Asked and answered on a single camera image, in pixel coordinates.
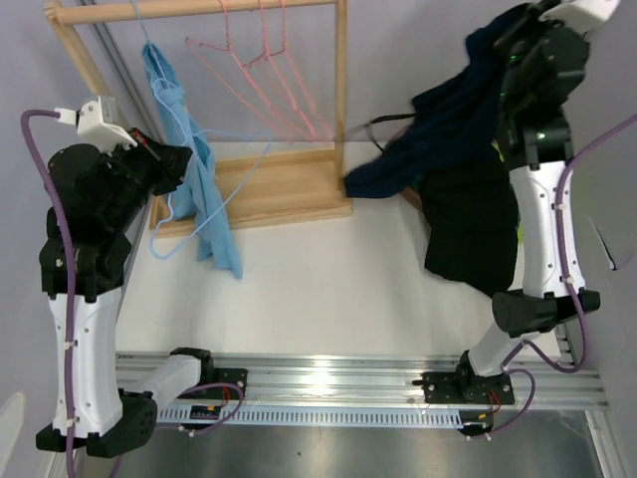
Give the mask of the light blue shorts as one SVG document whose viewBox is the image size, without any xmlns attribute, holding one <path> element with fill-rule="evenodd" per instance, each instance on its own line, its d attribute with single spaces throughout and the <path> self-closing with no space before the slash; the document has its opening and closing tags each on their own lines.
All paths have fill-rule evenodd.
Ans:
<svg viewBox="0 0 637 478">
<path fill-rule="evenodd" d="M 187 146 L 192 151 L 183 183 L 170 201 L 174 217 L 195 218 L 199 261 L 211 259 L 216 268 L 230 271 L 240 279 L 243 265 L 223 198 L 214 182 L 216 162 L 205 133 L 187 112 L 185 90 L 159 48 L 148 41 L 142 48 L 141 58 L 167 142 Z"/>
</svg>

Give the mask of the pink hanger of black shorts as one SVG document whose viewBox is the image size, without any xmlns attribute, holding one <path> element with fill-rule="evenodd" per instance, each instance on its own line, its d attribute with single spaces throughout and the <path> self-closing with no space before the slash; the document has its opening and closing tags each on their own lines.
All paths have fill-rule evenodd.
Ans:
<svg viewBox="0 0 637 478">
<path fill-rule="evenodd" d="M 287 113 L 280 108 L 273 100 L 266 95 L 262 90 L 260 84 L 256 81 L 251 71 L 247 72 L 237 56 L 237 53 L 232 44 L 231 30 L 230 30 L 230 13 L 228 4 L 226 1 L 219 1 L 219 7 L 224 16 L 225 26 L 225 45 L 215 45 L 212 43 L 201 42 L 191 37 L 187 37 L 185 42 L 189 51 L 199 60 L 199 62 L 205 66 L 210 73 L 248 110 L 256 115 L 259 120 L 265 124 L 272 132 L 281 138 L 286 139 L 290 143 L 294 143 L 297 135 L 304 135 L 305 131 L 300 129 L 295 123 L 292 117 L 289 117 Z M 250 103 L 245 95 L 242 95 L 237 90 L 235 83 L 228 83 L 221 74 L 213 67 L 211 61 L 202 53 L 203 49 L 211 51 L 222 52 L 232 59 L 234 65 L 239 69 L 242 75 L 242 79 L 246 85 L 251 89 L 261 104 L 265 107 L 265 111 L 262 112 L 255 104 Z"/>
</svg>

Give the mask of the pink hanger of teal shorts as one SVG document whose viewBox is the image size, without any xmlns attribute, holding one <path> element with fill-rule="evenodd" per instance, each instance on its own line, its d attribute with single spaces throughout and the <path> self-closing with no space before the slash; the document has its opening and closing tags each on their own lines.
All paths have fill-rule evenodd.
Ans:
<svg viewBox="0 0 637 478">
<path fill-rule="evenodd" d="M 256 101 L 236 89 L 231 94 L 265 124 L 283 132 L 290 140 L 300 136 L 308 141 L 319 138 L 322 118 L 305 79 L 289 49 L 288 12 L 284 1 L 276 3 L 280 13 L 279 44 L 273 45 L 268 26 L 269 13 L 258 3 L 261 50 L 252 59 L 242 61 L 233 44 L 230 12 L 224 12 L 225 51 L 230 55 L 240 76 L 256 95 Z"/>
</svg>

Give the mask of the pink hanger of green shorts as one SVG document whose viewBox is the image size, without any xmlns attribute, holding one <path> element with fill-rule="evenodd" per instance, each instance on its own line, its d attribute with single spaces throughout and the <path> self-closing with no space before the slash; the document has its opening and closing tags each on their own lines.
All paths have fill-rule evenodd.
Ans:
<svg viewBox="0 0 637 478">
<path fill-rule="evenodd" d="M 242 67 L 247 72 L 250 72 L 253 68 L 257 68 L 257 70 L 262 73 L 275 93 L 287 104 L 293 117 L 302 121 L 308 133 L 307 138 L 309 140 L 317 140 L 319 133 L 324 136 L 330 136 L 330 126 L 319 112 L 317 102 L 310 92 L 306 79 L 299 69 L 290 49 L 287 12 L 288 2 L 277 2 L 277 7 L 281 11 L 281 45 L 278 48 L 271 47 L 264 3 L 259 1 L 258 4 L 260 8 L 262 52 L 252 60 L 244 63 Z M 280 60 L 284 62 L 285 67 L 292 75 L 295 88 L 301 95 L 300 100 L 293 90 L 291 83 L 288 81 L 288 78 L 280 69 Z"/>
</svg>

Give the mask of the navy blue shorts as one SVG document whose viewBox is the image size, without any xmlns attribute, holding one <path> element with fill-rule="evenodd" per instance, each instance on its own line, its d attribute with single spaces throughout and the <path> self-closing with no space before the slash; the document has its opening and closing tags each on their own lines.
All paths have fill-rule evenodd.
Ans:
<svg viewBox="0 0 637 478">
<path fill-rule="evenodd" d="M 466 37 L 468 66 L 412 99 L 411 125 L 377 158 L 343 178 L 346 196 L 390 197 L 429 172 L 469 162 L 491 148 L 507 63 L 495 43 L 526 9 L 525 3 L 515 6 Z"/>
</svg>

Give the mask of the black shorts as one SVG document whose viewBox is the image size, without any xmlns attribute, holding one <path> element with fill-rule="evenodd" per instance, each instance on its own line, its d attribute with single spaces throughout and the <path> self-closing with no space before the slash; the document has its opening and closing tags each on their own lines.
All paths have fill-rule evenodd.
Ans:
<svg viewBox="0 0 637 478">
<path fill-rule="evenodd" d="M 497 158 L 431 173 L 419 187 L 429 225 L 424 267 L 488 297 L 513 283 L 519 210 Z"/>
</svg>

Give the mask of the lime green shorts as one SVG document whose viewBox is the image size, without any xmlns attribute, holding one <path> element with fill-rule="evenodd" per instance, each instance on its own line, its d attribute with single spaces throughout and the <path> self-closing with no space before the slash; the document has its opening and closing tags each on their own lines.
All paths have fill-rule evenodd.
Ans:
<svg viewBox="0 0 637 478">
<path fill-rule="evenodd" d="M 498 156 L 499 156 L 499 159 L 500 159 L 501 163 L 504 164 L 505 163 L 505 156 L 502 153 L 502 150 L 501 150 L 498 142 L 495 139 L 492 141 L 492 147 L 498 153 Z M 522 244 L 523 241 L 524 241 L 524 227 L 523 227 L 523 223 L 522 223 L 522 218 L 520 216 L 520 212 L 518 214 L 516 231 L 517 231 L 516 234 L 517 234 L 518 244 Z"/>
</svg>

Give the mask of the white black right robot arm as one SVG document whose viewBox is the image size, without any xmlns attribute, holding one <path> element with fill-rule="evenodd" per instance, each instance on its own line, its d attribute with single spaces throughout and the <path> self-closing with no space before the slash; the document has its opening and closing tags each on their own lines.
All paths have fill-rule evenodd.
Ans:
<svg viewBox="0 0 637 478">
<path fill-rule="evenodd" d="M 523 20 L 495 44 L 507 67 L 497 140 L 524 229 L 525 269 L 518 290 L 492 300 L 494 324 L 465 351 L 454 387 L 477 401 L 505 374 L 524 346 L 601 305 L 580 270 L 572 224 L 570 172 L 574 165 L 562 106 L 583 81 L 589 45 L 559 22 Z"/>
</svg>

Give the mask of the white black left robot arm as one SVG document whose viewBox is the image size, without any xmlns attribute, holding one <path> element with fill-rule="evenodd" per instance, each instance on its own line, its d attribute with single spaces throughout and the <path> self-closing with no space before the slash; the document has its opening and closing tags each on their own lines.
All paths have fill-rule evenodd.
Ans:
<svg viewBox="0 0 637 478">
<path fill-rule="evenodd" d="M 86 143 L 58 151 L 45 166 L 55 205 L 40 252 L 42 289 L 56 328 L 59 398 L 40 450 L 84 448 L 114 458 L 145 445 L 159 411 L 180 395 L 208 396 L 216 374 L 210 352 L 179 348 L 149 377 L 121 388 L 115 377 L 115 327 L 126 231 L 151 195 L 174 191 L 192 151 L 134 132 L 135 143 L 99 151 Z"/>
</svg>

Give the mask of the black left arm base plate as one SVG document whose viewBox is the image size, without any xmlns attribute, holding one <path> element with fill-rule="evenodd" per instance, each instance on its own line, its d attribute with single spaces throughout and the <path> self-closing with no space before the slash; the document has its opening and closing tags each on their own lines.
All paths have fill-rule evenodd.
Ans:
<svg viewBox="0 0 637 478">
<path fill-rule="evenodd" d="M 234 388 L 228 387 L 227 383 L 232 383 L 240 387 L 243 392 L 246 392 L 248 384 L 248 371 L 245 368 L 235 367 L 215 368 L 212 374 L 203 381 L 203 384 L 221 382 L 224 382 L 225 385 L 222 387 L 207 388 L 205 390 L 196 392 L 195 395 L 201 398 L 212 400 L 237 400 L 239 398 L 238 392 Z"/>
</svg>

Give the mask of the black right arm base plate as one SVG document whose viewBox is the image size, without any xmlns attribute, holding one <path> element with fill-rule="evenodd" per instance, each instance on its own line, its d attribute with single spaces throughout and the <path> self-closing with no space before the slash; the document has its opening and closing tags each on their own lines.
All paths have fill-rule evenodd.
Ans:
<svg viewBox="0 0 637 478">
<path fill-rule="evenodd" d="M 429 371 L 411 384 L 423 390 L 425 402 L 429 404 L 488 405 L 493 396 L 496 404 L 515 403 L 512 381 L 503 373 L 482 377 L 471 372 Z"/>
</svg>

